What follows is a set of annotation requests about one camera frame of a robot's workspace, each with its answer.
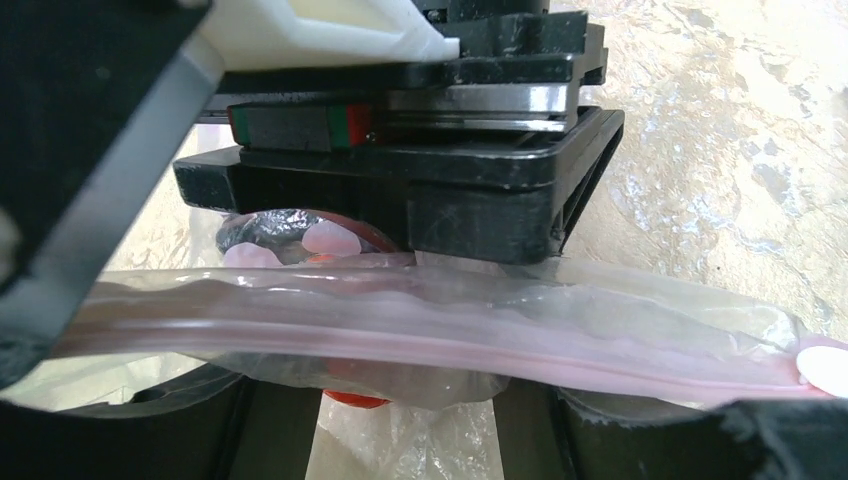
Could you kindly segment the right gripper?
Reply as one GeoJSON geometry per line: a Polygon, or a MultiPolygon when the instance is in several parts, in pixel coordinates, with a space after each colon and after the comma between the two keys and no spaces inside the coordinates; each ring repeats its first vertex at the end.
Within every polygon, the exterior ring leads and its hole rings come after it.
{"type": "Polygon", "coordinates": [[[230,148],[177,160],[184,202],[304,209],[407,251],[511,265],[560,254],[618,148],[624,114],[586,106],[605,29],[545,1],[422,1],[452,60],[227,74],[202,120],[230,148]]]}

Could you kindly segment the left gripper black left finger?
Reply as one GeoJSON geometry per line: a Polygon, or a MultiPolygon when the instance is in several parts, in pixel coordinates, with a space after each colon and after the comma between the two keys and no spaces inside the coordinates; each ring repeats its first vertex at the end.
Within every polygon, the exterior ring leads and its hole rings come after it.
{"type": "Polygon", "coordinates": [[[1,404],[4,479],[303,479],[323,393],[205,365],[124,404],[1,404]]]}

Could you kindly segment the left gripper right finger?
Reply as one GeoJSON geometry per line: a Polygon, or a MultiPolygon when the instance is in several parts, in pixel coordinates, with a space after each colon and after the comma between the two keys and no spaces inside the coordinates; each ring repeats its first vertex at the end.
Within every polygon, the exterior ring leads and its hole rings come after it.
{"type": "Polygon", "coordinates": [[[513,380],[493,400],[507,479],[844,479],[844,400],[701,411],[513,380]]]}

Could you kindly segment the clear zip top bag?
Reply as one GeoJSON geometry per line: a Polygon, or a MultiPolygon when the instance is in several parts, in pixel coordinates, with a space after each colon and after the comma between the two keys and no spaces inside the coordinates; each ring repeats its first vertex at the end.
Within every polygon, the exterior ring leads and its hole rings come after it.
{"type": "MultiPolygon", "coordinates": [[[[757,342],[847,337],[847,148],[798,147],[754,136],[639,144],[627,137],[590,202],[566,258],[541,269],[542,285],[473,267],[384,272],[347,295],[274,291],[270,276],[204,281],[213,269],[218,213],[185,206],[166,174],[112,259],[114,279],[137,269],[161,302],[189,292],[194,306],[231,315],[246,294],[253,333],[286,354],[237,354],[215,367],[253,380],[319,389],[323,396],[309,479],[503,479],[493,405],[450,392],[475,367],[551,379],[562,356],[597,353],[645,361],[706,353],[731,334],[757,342]]],[[[225,333],[198,321],[120,335],[116,355],[53,360],[6,401],[47,412],[120,405],[202,367],[175,354],[192,333],[220,346],[225,333]]]]}

